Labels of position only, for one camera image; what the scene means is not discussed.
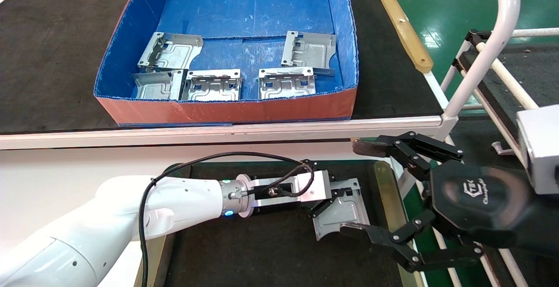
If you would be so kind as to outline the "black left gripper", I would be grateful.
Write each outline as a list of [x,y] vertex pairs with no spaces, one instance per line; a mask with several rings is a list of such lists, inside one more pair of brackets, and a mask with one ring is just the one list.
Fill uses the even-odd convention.
[[[327,170],[323,162],[319,160],[303,159],[302,163],[308,165],[314,172],[327,171],[324,176],[328,176],[330,182],[336,181],[334,174]],[[274,210],[288,210],[302,208],[309,210],[308,216],[316,218],[323,213],[338,198],[350,195],[350,188],[331,190],[329,182],[313,182],[309,189],[302,195],[292,196],[300,192],[306,182],[281,182],[277,186],[266,189],[271,182],[252,182],[251,189],[255,193],[251,195],[252,213],[269,213]]]

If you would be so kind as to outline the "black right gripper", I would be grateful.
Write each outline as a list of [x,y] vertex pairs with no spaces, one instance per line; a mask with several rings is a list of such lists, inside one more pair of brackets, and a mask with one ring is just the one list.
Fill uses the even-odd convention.
[[[429,181],[435,213],[425,210],[394,232],[355,222],[340,228],[342,235],[368,238],[374,251],[393,257],[407,272],[473,265],[483,256],[483,248],[473,241],[558,257],[558,196],[537,195],[521,171],[461,163],[461,150],[414,131],[375,141],[358,139],[352,149],[362,156],[392,157],[418,181]],[[423,156],[443,164],[431,170]],[[459,235],[459,245],[425,253],[412,249],[409,242],[436,220],[440,231]]]

